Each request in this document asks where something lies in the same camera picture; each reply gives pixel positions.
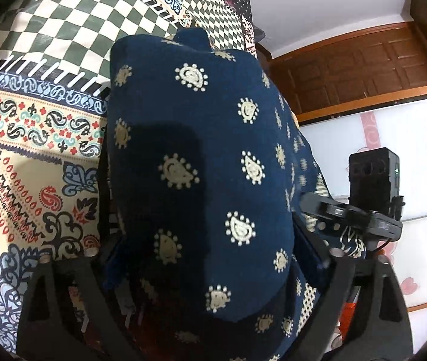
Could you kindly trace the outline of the brown wooden door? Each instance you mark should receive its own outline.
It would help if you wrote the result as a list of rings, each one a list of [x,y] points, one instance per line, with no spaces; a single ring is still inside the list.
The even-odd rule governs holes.
[[[345,33],[257,57],[302,125],[427,98],[427,39],[414,22]]]

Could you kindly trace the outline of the patchwork patterned bed sheet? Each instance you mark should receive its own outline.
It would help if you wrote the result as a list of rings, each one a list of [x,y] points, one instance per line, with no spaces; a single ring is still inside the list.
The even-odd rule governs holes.
[[[39,258],[100,245],[113,43],[191,26],[216,50],[254,50],[250,0],[16,0],[0,16],[0,345],[9,353]]]

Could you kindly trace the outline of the navy patterned hooded jacket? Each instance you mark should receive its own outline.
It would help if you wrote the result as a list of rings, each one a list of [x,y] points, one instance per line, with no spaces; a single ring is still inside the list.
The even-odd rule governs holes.
[[[329,190],[289,105],[247,52],[202,29],[111,48],[107,150],[124,238],[107,281],[129,283],[149,360],[278,360],[320,292],[304,225],[353,258],[349,227],[304,214]]]

